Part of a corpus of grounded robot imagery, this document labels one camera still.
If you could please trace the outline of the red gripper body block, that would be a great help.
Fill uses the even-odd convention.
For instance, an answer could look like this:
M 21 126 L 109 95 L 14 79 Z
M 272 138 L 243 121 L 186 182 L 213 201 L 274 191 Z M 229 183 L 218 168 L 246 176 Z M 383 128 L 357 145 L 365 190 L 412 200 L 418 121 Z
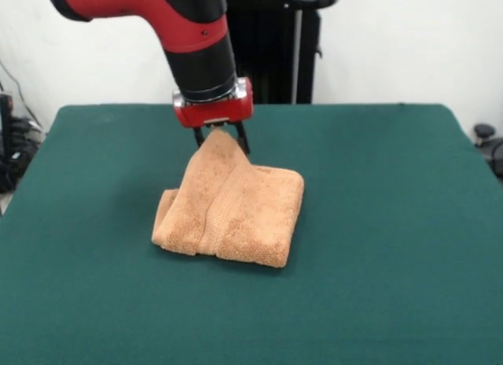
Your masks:
M 204 102 L 190 102 L 175 90 L 174 112 L 186 128 L 248 120 L 253 113 L 252 84 L 249 78 L 240 77 L 229 94 L 216 101 Z

